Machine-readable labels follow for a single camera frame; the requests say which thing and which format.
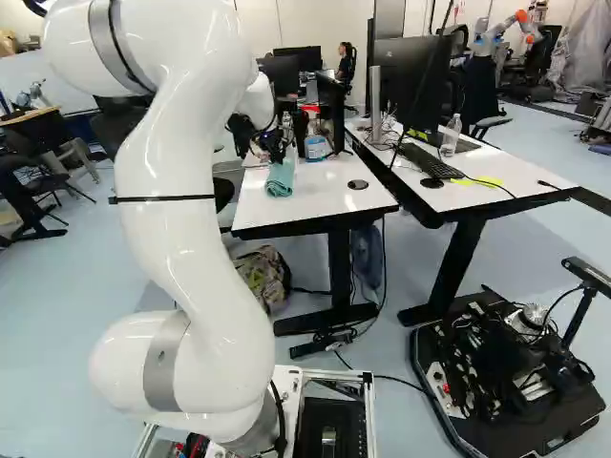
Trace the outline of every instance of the water bottle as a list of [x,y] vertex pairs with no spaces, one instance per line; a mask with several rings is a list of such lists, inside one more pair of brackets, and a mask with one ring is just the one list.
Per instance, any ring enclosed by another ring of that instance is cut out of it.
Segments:
[[439,153],[444,157],[452,157],[456,151],[460,131],[462,131],[460,114],[455,113],[446,127],[447,130],[443,134],[443,142],[441,143],[441,148],[439,148]]

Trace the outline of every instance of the teal cloth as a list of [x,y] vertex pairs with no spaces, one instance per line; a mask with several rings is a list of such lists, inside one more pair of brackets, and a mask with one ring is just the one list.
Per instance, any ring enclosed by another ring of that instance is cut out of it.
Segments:
[[293,194],[294,175],[295,162],[292,160],[285,158],[282,164],[271,164],[265,190],[273,198],[287,198]]

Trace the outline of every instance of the gray metal band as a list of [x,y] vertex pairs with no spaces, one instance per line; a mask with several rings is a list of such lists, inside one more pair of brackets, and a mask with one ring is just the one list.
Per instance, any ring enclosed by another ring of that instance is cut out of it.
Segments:
[[181,412],[174,396],[174,366],[179,346],[191,321],[177,310],[153,337],[144,360],[142,386],[149,406],[163,412]]
[[274,397],[267,389],[263,398],[263,407],[253,426],[238,439],[219,444],[239,456],[251,456],[274,445],[274,429],[278,423],[278,409]]
[[125,37],[116,36],[120,33],[115,35],[115,28],[120,27],[118,17],[117,1],[94,0],[90,4],[89,30],[97,55],[111,75],[126,89],[135,94],[150,94],[154,91],[154,85],[146,77],[146,81],[139,78],[144,75],[144,71],[129,52]]

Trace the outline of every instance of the bag on floor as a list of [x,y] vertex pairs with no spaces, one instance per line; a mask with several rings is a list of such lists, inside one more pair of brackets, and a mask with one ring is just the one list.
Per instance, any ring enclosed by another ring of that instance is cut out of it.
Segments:
[[240,256],[233,263],[265,313],[271,315],[285,307],[291,273],[276,248],[263,245],[252,253]]

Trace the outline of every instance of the white desk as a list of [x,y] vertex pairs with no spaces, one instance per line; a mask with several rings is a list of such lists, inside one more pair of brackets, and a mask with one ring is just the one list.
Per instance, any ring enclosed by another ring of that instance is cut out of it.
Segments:
[[[321,162],[298,163],[293,194],[287,198],[267,195],[268,173],[264,166],[246,168],[231,232],[241,239],[327,233],[333,304],[331,310],[275,322],[275,334],[301,334],[373,318],[375,304],[350,305],[349,229],[397,211],[397,201],[357,155],[341,153]],[[363,179],[369,187],[348,188],[353,179]]]
[[[458,222],[429,301],[399,312],[399,321],[405,326],[431,322],[446,314],[469,267],[487,220],[566,200],[580,189],[577,184],[535,164],[464,135],[464,139],[481,147],[454,155],[447,159],[448,164],[475,179],[501,179],[502,183],[499,184],[516,198],[502,189],[476,183],[463,185],[445,181],[441,188],[426,188],[420,184],[420,180],[427,175],[418,171],[406,159],[398,156],[390,170],[393,150],[379,151],[366,143],[368,133],[359,131],[358,125],[358,120],[346,122],[347,142],[405,208],[428,228],[438,228],[445,222]],[[402,128],[396,122],[392,126],[397,133]],[[396,142],[398,136],[389,138],[389,142],[393,140]],[[405,141],[413,141],[432,155],[437,154],[436,149],[426,143],[410,138]],[[539,180],[557,189],[537,183]]]

